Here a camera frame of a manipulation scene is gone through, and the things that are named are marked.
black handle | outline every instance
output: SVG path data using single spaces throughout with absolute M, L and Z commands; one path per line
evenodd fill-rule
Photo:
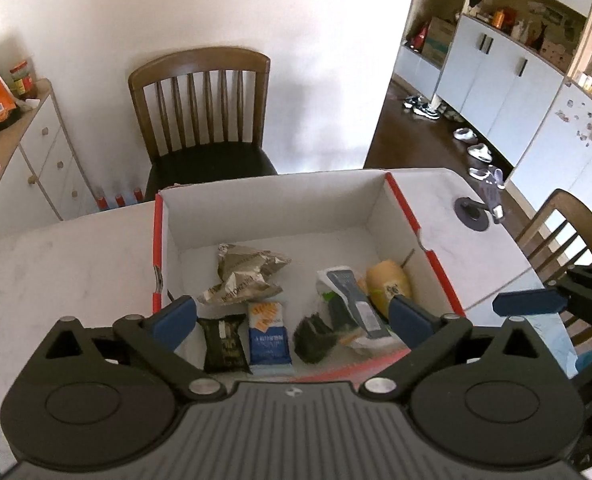
M 527 63 L 529 62 L 528 59 L 525 59 L 525 62 L 522 65 L 522 68 L 520 69 L 520 73 L 518 74 L 518 77 L 522 77 L 522 75 L 525 73 L 525 68 L 527 68 Z

drawer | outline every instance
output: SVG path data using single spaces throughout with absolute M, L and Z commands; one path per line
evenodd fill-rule
M 0 178 L 0 239 L 58 222 L 17 148 Z
M 85 184 L 83 175 L 80 173 L 76 161 L 72 160 L 60 201 L 56 206 L 63 220 L 71 220 L 79 216 L 79 211 L 85 201 L 85 193 L 87 191 L 89 189 Z
M 41 174 L 47 154 L 50 152 L 59 130 L 60 121 L 58 121 L 52 96 L 49 96 L 45 99 L 20 141 L 29 165 L 36 175 Z
M 52 200 L 54 206 L 57 205 L 62 189 L 65 185 L 65 179 L 70 169 L 73 155 L 70 145 L 67 142 L 65 134 L 61 130 L 56 135 L 56 140 L 52 146 L 45 165 L 42 167 L 39 180 L 47 196 Z
M 85 186 L 83 202 L 80 204 L 78 216 L 91 215 L 93 213 L 98 213 L 98 204 L 96 203 L 96 199 L 92 195 L 92 192 L 87 186 Z

crumpled foil wrapper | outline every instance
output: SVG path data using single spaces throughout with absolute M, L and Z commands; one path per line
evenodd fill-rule
M 290 263 L 291 258 L 234 244 L 218 246 L 218 276 L 222 283 L 205 290 L 197 299 L 205 305 L 229 305 L 271 298 L 282 287 L 267 278 Z

white box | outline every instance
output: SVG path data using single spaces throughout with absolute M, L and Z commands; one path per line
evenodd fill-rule
M 284 305 L 291 357 L 298 376 L 311 376 L 366 361 L 338 346 L 318 365 L 293 352 L 300 320 L 326 307 L 316 293 L 316 271 L 350 266 L 364 275 L 382 260 L 402 263 L 413 299 L 433 314 L 463 315 L 453 287 L 436 255 L 418 240 L 419 225 L 395 179 L 381 170 L 335 171 L 267 176 L 179 186 L 156 197 L 154 268 L 158 276 L 154 311 L 173 297 L 196 297 L 218 283 L 217 246 L 237 243 L 284 253 L 292 262 L 272 276 L 284 289 L 275 297 Z M 245 312 L 244 306 L 207 307 L 199 317 Z M 247 351 L 247 325 L 240 330 Z M 177 353 L 202 368 L 205 342 L 197 325 Z M 249 379 L 244 374 L 225 383 Z

jar with red lid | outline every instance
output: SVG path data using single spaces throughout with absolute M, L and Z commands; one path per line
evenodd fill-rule
M 36 99 L 38 90 L 32 80 L 32 75 L 29 72 L 29 65 L 26 60 L 21 61 L 13 69 L 9 71 L 14 80 L 14 88 L 18 94 L 19 99 Z

